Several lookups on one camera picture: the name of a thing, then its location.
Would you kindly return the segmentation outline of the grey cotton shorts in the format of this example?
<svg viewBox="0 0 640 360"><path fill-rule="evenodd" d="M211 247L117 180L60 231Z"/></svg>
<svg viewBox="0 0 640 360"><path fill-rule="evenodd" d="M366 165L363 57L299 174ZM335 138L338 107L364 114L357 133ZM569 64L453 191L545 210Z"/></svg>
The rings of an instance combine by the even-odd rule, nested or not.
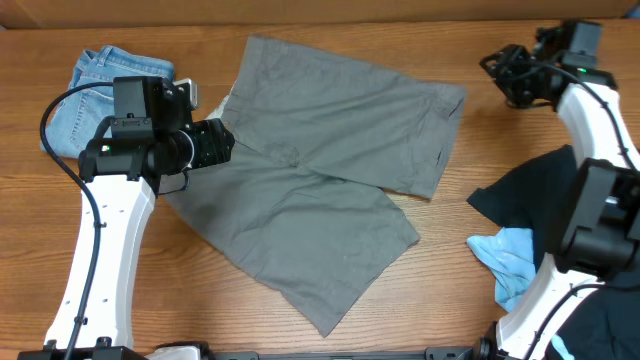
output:
<svg viewBox="0 0 640 360"><path fill-rule="evenodd" d="M161 188L195 232L328 335L419 240L388 192L434 195L465 97L457 85L253 36L222 105L230 161Z"/></svg>

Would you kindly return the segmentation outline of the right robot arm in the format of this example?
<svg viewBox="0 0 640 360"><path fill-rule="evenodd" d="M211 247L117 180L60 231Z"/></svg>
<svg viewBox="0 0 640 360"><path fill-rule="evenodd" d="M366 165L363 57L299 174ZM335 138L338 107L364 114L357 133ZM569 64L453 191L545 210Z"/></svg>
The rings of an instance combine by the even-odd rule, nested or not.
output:
<svg viewBox="0 0 640 360"><path fill-rule="evenodd" d="M587 297L639 265L639 153L614 76L597 67L601 34L598 23L565 20L538 29L532 50L508 45L480 62L511 106L545 100L553 107L570 133L578 171L553 217L532 285L466 359L543 358Z"/></svg>

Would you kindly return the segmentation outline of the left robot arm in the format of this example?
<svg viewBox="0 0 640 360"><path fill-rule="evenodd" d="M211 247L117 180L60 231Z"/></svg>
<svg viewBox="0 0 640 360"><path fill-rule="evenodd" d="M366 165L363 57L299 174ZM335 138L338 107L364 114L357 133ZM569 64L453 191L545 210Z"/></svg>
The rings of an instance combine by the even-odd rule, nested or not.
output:
<svg viewBox="0 0 640 360"><path fill-rule="evenodd" d="M62 303L44 347L133 345L131 309L141 240L165 176L226 163L235 139L220 120L195 122L191 79L117 77L114 110L67 167L48 139L47 154L80 187L82 217Z"/></svg>

